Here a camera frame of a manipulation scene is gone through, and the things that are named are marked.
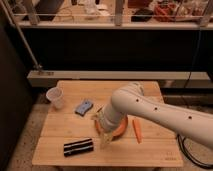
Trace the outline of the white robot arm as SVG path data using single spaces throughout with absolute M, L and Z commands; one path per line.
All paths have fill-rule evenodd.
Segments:
M 101 109 L 99 123 L 109 133 L 120 125 L 125 115 L 150 120 L 213 149 L 213 115 L 151 100 L 143 95 L 142 86 L 137 82 L 112 93 Z

